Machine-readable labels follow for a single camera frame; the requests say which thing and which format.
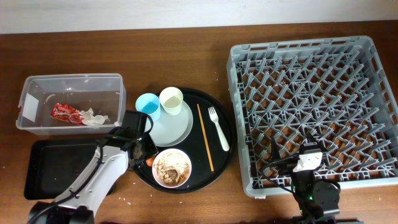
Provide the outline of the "orange carrot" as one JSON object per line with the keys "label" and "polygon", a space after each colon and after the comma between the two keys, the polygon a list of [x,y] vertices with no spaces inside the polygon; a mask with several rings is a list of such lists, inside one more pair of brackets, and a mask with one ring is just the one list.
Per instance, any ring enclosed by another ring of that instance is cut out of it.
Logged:
{"label": "orange carrot", "polygon": [[155,160],[155,157],[151,157],[151,158],[149,158],[149,159],[146,160],[146,164],[147,164],[149,167],[152,167],[152,166],[153,166],[153,163],[154,163],[154,160]]}

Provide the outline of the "light blue cup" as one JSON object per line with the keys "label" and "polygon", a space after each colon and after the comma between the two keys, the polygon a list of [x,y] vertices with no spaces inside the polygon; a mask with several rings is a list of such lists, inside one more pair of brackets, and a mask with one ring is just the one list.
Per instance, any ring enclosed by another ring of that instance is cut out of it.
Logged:
{"label": "light blue cup", "polygon": [[153,93],[145,93],[136,100],[136,110],[148,114],[153,121],[160,118],[159,97]]}

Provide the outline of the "white tissue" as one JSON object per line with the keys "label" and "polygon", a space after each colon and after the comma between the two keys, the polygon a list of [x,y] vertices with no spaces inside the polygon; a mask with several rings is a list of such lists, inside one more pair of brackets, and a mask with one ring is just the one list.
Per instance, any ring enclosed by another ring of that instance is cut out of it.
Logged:
{"label": "white tissue", "polygon": [[79,112],[81,122],[86,126],[103,125],[108,119],[108,115],[94,115],[93,109]]}

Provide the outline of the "cream white cup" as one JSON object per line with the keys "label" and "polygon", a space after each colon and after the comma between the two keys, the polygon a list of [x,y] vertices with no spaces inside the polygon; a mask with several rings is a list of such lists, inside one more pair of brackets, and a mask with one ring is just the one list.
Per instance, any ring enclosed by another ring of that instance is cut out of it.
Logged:
{"label": "cream white cup", "polygon": [[160,92],[160,104],[164,111],[172,116],[178,115],[182,109],[183,93],[176,87],[167,87]]}

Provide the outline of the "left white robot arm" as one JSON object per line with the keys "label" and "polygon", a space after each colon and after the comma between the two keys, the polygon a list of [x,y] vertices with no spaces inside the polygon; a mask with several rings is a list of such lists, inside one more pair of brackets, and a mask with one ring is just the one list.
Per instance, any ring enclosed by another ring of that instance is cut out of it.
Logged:
{"label": "left white robot arm", "polygon": [[157,154],[150,131],[120,126],[96,140],[90,163],[53,202],[37,202],[28,223],[94,223],[102,201],[127,170],[138,170]]}

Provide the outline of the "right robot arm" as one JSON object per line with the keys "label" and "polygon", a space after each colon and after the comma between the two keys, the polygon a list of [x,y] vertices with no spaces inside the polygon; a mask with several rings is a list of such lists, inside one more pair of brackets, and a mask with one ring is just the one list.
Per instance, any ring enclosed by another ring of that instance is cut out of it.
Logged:
{"label": "right robot arm", "polygon": [[281,158],[277,143],[271,139],[271,161],[268,167],[275,167],[279,175],[290,177],[288,190],[299,205],[301,215],[293,217],[295,223],[336,223],[340,213],[341,187],[329,179],[316,179],[315,171],[323,165],[326,149],[310,134],[299,151]]}

